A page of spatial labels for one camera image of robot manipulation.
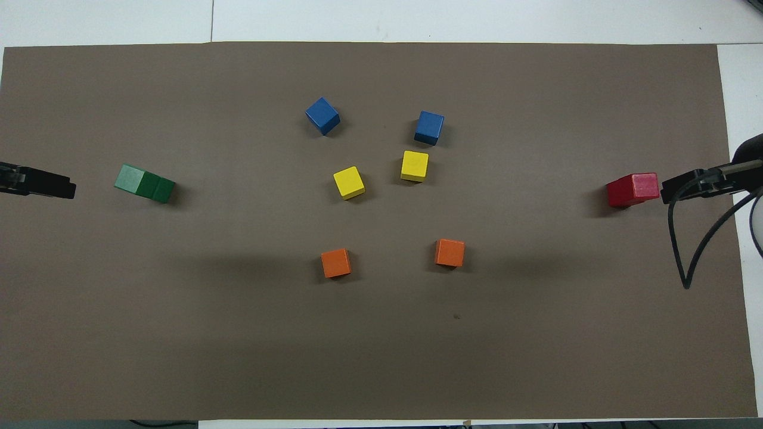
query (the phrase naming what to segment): cube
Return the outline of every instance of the cube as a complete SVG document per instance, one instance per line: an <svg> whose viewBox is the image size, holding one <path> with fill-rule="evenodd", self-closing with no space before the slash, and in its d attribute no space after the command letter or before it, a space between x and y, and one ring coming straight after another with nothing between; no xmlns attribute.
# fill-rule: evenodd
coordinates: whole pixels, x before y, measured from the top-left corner
<svg viewBox="0 0 763 429"><path fill-rule="evenodd" d="M149 173L144 169L130 164L122 164L122 169L119 171L119 175L117 175L114 187L141 197L166 203L172 194L175 183L172 180Z"/></svg>
<svg viewBox="0 0 763 429"><path fill-rule="evenodd" d="M427 164L429 154L406 150L403 152L403 168L400 170L400 178L423 182L427 177Z"/></svg>
<svg viewBox="0 0 763 429"><path fill-rule="evenodd" d="M363 181L360 179L360 173L356 166L351 166L348 169L334 173L334 182L336 182L336 187L339 189L342 199L345 200L365 192Z"/></svg>
<svg viewBox="0 0 763 429"><path fill-rule="evenodd" d="M323 97L320 97L318 101L307 108L304 113L307 115L307 119L310 119L310 122L312 122L324 136L340 122L339 112L336 111L336 109Z"/></svg>
<svg viewBox="0 0 763 429"><path fill-rule="evenodd" d="M439 139L439 133L443 129L445 117L428 111L421 111L419 122L416 126L414 140L434 146Z"/></svg>
<svg viewBox="0 0 763 429"><path fill-rule="evenodd" d="M630 207L659 196L660 185L655 173L629 174L607 183L607 197L611 207Z"/></svg>
<svg viewBox="0 0 763 429"><path fill-rule="evenodd" d="M350 274L349 254L347 249L331 250L320 254L320 261L324 265L324 276L327 279Z"/></svg>
<svg viewBox="0 0 763 429"><path fill-rule="evenodd" d="M463 266L464 249L466 245L463 241L448 240L441 238L437 241L437 247L434 253L434 263L444 266Z"/></svg>

